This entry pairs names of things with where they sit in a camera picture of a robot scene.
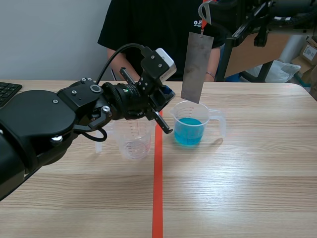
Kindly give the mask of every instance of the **empty measuring cup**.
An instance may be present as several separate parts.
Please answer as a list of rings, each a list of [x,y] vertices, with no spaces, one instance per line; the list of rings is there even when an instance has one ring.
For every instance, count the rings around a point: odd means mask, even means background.
[[[121,153],[128,159],[146,157],[151,148],[151,133],[155,125],[155,121],[146,118],[115,121],[113,135]]]
[[[181,144],[198,144],[210,120],[220,122],[220,135],[225,137],[226,119],[220,111],[211,110],[203,104],[184,101],[177,104],[170,113],[174,116],[175,139]]]

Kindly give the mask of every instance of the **jug handle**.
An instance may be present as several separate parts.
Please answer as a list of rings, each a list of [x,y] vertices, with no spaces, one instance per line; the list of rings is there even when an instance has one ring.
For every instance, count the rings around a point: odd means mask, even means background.
[[[208,109],[209,111],[209,119],[210,120],[218,120],[220,127],[220,135],[222,137],[226,136],[226,118],[225,115],[221,111]]]

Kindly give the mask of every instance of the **person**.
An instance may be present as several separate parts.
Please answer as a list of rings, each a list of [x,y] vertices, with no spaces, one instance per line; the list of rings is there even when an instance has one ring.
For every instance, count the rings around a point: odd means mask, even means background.
[[[121,46],[138,43],[151,50],[163,48],[174,60],[177,72],[170,81],[182,81],[189,32],[201,33],[202,19],[198,8],[203,0],[112,0],[98,40],[107,48],[108,58]],[[214,37],[205,81],[214,81],[225,36],[209,24],[204,35]],[[117,74],[125,67],[138,81],[143,70],[139,49],[118,54],[111,63]]]

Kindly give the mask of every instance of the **white wall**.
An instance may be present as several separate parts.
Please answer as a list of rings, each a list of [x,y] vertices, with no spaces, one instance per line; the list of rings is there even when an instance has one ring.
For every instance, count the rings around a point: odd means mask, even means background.
[[[96,79],[106,62],[97,40],[109,3],[0,0],[0,80]]]

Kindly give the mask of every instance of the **bracelet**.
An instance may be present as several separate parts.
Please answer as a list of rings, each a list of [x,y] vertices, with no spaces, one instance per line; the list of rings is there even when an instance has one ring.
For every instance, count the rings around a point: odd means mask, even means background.
[[[211,76],[213,77],[213,79],[214,79],[214,80],[216,80],[216,78],[215,78],[215,76],[214,76],[214,74],[213,74],[213,73],[211,73],[211,72],[206,72],[206,74],[211,75]]]

